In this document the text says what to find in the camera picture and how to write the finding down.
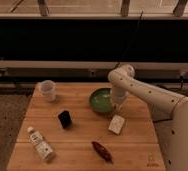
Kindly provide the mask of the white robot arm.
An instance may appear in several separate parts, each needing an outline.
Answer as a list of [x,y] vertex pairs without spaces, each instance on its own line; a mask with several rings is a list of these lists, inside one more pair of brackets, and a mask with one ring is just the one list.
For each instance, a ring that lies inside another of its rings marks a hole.
[[188,171],[188,97],[134,78],[135,70],[122,65],[108,74],[113,104],[122,104],[131,93],[172,118],[172,135],[166,171]]

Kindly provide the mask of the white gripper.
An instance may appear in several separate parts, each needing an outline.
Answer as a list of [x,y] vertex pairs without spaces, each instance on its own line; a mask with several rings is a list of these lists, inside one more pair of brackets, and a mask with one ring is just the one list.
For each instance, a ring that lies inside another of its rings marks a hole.
[[116,112],[121,112],[123,108],[123,102],[126,100],[128,93],[125,90],[120,88],[112,87],[111,88],[111,101],[114,104],[114,108]]

